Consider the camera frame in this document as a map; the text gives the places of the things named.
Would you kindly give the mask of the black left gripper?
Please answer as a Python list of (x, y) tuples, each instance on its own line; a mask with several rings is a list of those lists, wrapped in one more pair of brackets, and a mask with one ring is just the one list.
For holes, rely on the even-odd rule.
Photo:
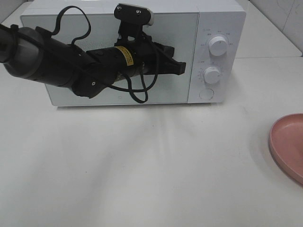
[(137, 67), (138, 72), (151, 75), (182, 75), (186, 63), (173, 59), (175, 48), (152, 41), (152, 37), (143, 32), (142, 25), (120, 22), (119, 37), (115, 43), (124, 56), (127, 67)]

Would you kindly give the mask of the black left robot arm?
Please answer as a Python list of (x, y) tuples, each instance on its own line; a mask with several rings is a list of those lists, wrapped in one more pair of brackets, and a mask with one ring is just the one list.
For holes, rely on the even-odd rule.
[(60, 30), (41, 27), (0, 27), (0, 62), (17, 78), (68, 88), (80, 97), (94, 98), (105, 88), (127, 92), (143, 103), (138, 93), (151, 85), (133, 88), (131, 77), (161, 74), (181, 75), (186, 64), (173, 59), (174, 48), (152, 41), (138, 27), (133, 41), (121, 37), (113, 47), (83, 51), (75, 42), (64, 44), (53, 38)]

